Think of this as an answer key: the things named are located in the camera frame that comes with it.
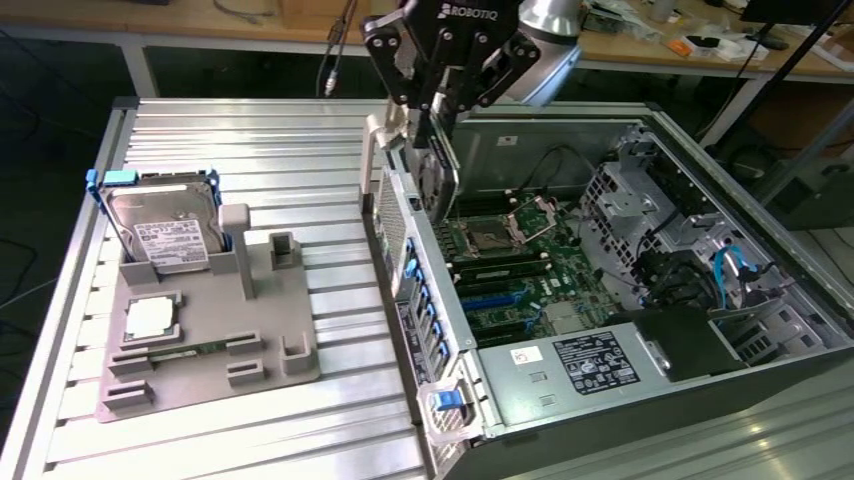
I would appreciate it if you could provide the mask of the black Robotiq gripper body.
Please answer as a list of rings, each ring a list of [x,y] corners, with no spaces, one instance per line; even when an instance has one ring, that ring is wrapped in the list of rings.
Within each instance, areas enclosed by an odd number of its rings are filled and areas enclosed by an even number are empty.
[[[399,1],[414,66],[429,65],[442,43],[450,48],[446,66],[465,63],[481,35],[497,48],[517,31],[519,5],[521,1]]]

